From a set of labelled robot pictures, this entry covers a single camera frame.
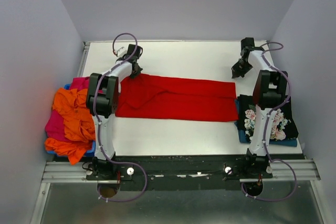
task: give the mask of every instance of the white wall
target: white wall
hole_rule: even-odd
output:
[[[294,0],[272,40],[285,45],[273,60],[289,73],[299,138],[335,210],[336,0]]]
[[[0,222],[29,223],[54,93],[77,73],[81,39],[61,0],[0,0]]]
[[[83,40],[270,39],[293,0],[62,0]]]

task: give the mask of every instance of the blue basket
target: blue basket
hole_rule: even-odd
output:
[[[64,89],[69,90],[70,86],[71,86],[71,84],[66,84],[66,85],[64,85]],[[95,150],[96,150],[96,142],[92,141],[92,148],[90,150],[86,151],[84,156],[85,157],[94,157],[95,156],[94,155]],[[57,155],[54,151],[47,151],[47,153]]]

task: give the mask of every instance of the orange cloth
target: orange cloth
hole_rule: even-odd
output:
[[[65,137],[72,141],[87,143],[96,138],[92,115],[86,108],[87,92],[59,89],[55,94],[53,110],[64,118]]]
[[[54,138],[47,138],[45,141],[45,147],[47,151],[54,151],[59,156],[68,156],[71,165],[76,164],[83,157],[84,153],[87,150],[92,148],[92,142],[89,143],[80,143],[73,142],[67,143],[58,141]]]
[[[87,89],[78,91],[61,88],[56,92],[52,105],[53,110],[64,118],[65,137],[73,142],[62,142],[49,137],[45,141],[45,148],[59,156],[68,156],[72,165],[80,161],[96,139],[95,125],[89,109],[86,108],[87,92]]]

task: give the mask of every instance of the white table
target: white table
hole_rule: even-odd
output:
[[[116,49],[131,41],[116,43]],[[256,41],[256,46],[264,41]],[[231,67],[240,58],[240,41],[140,41],[143,55],[138,60],[143,73],[191,79],[234,81],[237,96],[252,95],[257,72],[231,79]],[[90,44],[83,76],[104,72],[116,60],[111,42]],[[233,122],[198,122],[116,118],[111,140],[118,156],[153,155],[229,155],[245,154],[248,144],[241,144]],[[297,147],[270,145],[273,154],[302,153]]]

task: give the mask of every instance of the magenta cloth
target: magenta cloth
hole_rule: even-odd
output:
[[[72,84],[70,85],[70,89],[77,89],[81,91],[82,89],[89,88],[89,79],[90,77],[78,77],[72,80]]]
[[[63,117],[58,114],[56,110],[53,110],[45,127],[45,131],[47,132],[48,137],[52,137],[62,142],[71,143],[72,141],[65,137],[63,121]]]

